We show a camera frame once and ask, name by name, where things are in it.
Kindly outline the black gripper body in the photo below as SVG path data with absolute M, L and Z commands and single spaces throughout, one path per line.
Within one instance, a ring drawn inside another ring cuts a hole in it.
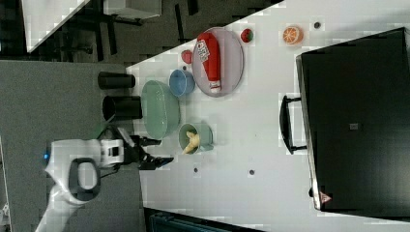
M 140 144 L 141 141 L 139 135 L 132 135 L 130 139 L 124 140 L 124 165 L 143 161 L 145 151 Z

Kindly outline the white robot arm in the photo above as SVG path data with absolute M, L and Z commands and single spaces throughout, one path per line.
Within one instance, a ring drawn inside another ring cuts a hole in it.
M 153 157 L 144 148 L 156 139 L 133 135 L 115 139 L 68 139 L 50 145 L 45 172 L 54 181 L 47 208 L 35 232 L 63 232 L 70 217 L 99 195 L 103 169 L 136 162 L 141 170 L 156 170 L 172 162 Z

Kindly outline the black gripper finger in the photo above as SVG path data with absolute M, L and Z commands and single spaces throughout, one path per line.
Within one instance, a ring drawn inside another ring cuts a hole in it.
M 173 162 L 173 158 L 147 157 L 139 164 L 140 170 L 156 170 Z
M 155 145 L 160 145 L 161 141 L 143 136 L 139 138 L 139 144 L 141 146 L 155 146 Z

